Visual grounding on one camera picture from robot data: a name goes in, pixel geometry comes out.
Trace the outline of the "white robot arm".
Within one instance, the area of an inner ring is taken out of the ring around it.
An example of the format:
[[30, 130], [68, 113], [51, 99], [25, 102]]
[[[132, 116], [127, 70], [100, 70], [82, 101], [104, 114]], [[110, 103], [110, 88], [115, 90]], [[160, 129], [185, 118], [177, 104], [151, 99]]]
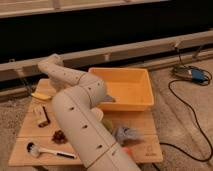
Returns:
[[38, 68], [57, 91], [52, 99], [56, 121], [87, 171], [140, 171], [91, 111], [107, 96], [105, 82], [64, 67], [57, 54], [40, 61]]

